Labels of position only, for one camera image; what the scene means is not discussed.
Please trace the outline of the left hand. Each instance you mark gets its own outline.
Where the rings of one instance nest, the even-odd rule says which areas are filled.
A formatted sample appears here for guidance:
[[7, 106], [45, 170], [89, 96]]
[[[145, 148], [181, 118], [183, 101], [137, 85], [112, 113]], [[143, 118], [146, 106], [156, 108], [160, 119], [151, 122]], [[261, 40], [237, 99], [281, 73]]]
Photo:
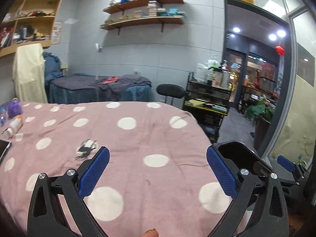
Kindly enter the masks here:
[[159, 233], [156, 229], [147, 230], [141, 237], [159, 237]]

